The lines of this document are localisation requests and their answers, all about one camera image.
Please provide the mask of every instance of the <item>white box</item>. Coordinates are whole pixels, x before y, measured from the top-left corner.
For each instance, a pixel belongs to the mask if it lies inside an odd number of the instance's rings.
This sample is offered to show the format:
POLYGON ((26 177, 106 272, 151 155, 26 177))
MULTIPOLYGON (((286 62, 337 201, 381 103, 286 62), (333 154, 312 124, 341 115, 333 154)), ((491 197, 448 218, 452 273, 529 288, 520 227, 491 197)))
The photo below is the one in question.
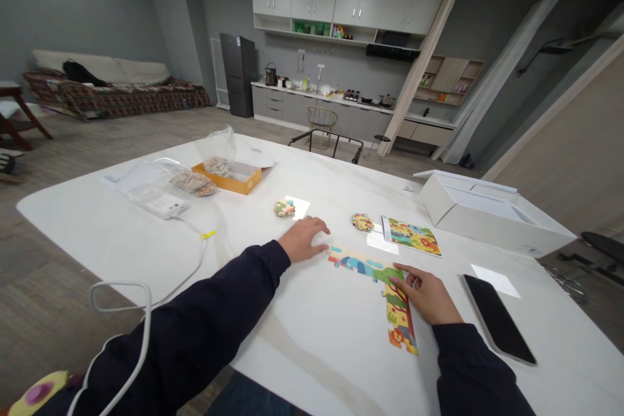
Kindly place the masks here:
POLYGON ((433 174, 421 199, 434 226, 540 258, 577 236, 518 193, 433 174))

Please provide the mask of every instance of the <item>countertop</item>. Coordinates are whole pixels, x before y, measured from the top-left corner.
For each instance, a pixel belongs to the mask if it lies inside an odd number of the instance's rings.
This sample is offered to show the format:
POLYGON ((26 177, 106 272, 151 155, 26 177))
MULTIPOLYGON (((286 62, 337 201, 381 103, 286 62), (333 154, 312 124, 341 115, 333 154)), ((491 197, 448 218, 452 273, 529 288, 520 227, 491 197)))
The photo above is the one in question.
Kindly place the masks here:
MULTIPOLYGON (((295 197, 300 200, 295 201, 296 215, 318 216, 331 229, 331 236, 319 242, 435 274, 463 319, 484 337, 460 275, 474 275, 471 264, 506 275, 521 298, 500 293, 500 299, 538 366, 497 356, 514 371, 535 414, 624 413, 624 356, 533 258, 432 227, 422 185, 414 179, 257 138, 236 139, 237 145, 246 142, 272 154, 275 165, 263 171, 247 196, 219 190, 188 201, 180 216, 198 230, 216 233, 208 240, 203 265, 185 287, 210 278, 247 246, 278 239, 293 219, 276 217, 273 205, 295 197), (403 246, 395 254, 368 245, 367 234, 351 223, 354 211, 376 222, 385 214, 431 228, 443 257, 403 246)), ((201 161, 195 144, 186 143, 45 188, 21 200, 18 210, 103 281, 143 281, 153 300, 160 300, 197 265, 196 232, 185 223, 157 218, 98 180, 159 157, 188 167, 201 161)), ((144 303, 139 288, 116 289, 133 303, 144 303)), ((231 365, 312 415, 439 415, 438 347, 431 327, 416 310, 411 312, 417 356, 388 341, 379 284, 336 268, 320 253, 281 276, 273 301, 231 365)))
MULTIPOLYGON (((394 110, 392 109, 384 109, 383 107, 370 106, 366 104, 356 103, 353 101, 349 101, 347 99, 343 99, 342 96, 332 98, 332 97, 323 96, 322 94, 308 93, 308 92, 299 91, 299 90, 289 90, 288 88, 278 88, 277 86, 268 86, 267 84, 261 83, 259 81, 252 81, 252 85, 257 86, 258 88, 266 88, 266 89, 271 89, 273 91, 282 91, 282 92, 286 92, 290 94, 298 94, 299 96, 306 96, 308 98, 317 98, 317 99, 320 99, 321 101, 335 102, 338 104, 359 107, 361 109, 366 109, 368 111, 372 110, 372 111, 380 112, 382 114, 394 114, 395 113, 394 110)), ((422 124, 424 123, 424 124, 429 124, 429 125, 435 125, 437 127, 443 127, 447 129, 454 129, 457 126, 448 120, 437 119, 434 117, 423 117, 423 116, 419 116, 418 114, 411 114, 411 113, 407 113, 405 115, 405 120, 410 120, 412 122, 421 122, 422 124)))

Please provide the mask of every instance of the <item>navy jacket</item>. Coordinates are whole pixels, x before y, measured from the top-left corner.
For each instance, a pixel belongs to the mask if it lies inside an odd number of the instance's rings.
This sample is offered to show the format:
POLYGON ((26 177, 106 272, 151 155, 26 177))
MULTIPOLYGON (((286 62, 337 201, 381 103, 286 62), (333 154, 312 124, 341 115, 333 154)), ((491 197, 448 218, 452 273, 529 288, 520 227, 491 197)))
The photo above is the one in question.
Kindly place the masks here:
MULTIPOLYGON (((252 246, 213 277, 198 281, 152 312, 147 358, 113 415, 175 415, 236 355, 291 262, 276 240, 252 246), (238 320, 232 320, 231 311, 238 320)), ((448 415, 533 415, 515 374, 485 345, 474 325, 434 326, 439 345, 440 408, 448 415)), ((74 415, 98 415, 132 373, 143 323, 111 340, 96 359, 74 415)), ((38 416, 65 416, 82 380, 38 416)))

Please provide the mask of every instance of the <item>wooden side table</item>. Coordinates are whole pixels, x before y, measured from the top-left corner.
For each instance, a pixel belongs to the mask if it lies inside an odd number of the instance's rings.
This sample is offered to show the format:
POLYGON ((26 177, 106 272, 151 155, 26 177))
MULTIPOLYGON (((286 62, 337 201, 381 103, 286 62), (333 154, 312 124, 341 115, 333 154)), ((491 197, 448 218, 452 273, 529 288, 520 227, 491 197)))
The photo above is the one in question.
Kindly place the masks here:
POLYGON ((20 132, 33 129, 37 127, 41 133, 48 140, 52 140, 52 135, 48 133, 48 131, 43 127, 42 124, 39 123, 37 117, 33 115, 30 108, 24 102, 24 98, 22 97, 21 86, 14 81, 0 81, 0 98, 12 97, 17 101, 19 107, 24 111, 27 115, 29 122, 16 122, 6 119, 2 114, 0 114, 0 134, 8 133, 13 140, 15 140, 24 150, 31 151, 32 147, 30 143, 24 140, 20 132))

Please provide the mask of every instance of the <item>gold chair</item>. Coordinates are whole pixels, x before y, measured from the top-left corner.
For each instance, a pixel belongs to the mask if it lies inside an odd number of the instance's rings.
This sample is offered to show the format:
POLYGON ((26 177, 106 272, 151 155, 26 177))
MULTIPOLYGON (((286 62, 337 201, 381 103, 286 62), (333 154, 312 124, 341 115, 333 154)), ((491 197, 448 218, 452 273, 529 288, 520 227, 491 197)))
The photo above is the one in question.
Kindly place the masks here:
MULTIPOLYGON (((321 130, 325 129, 328 131, 332 131, 334 126, 338 123, 338 114, 329 109, 325 109, 324 107, 310 106, 307 108, 307 121, 310 124, 310 130, 318 128, 321 130)), ((320 138, 320 146, 312 146, 320 150, 326 150, 327 148, 329 148, 329 146, 332 144, 332 136, 329 133, 327 133, 326 135, 326 146, 323 146, 323 136, 321 136, 320 138)))

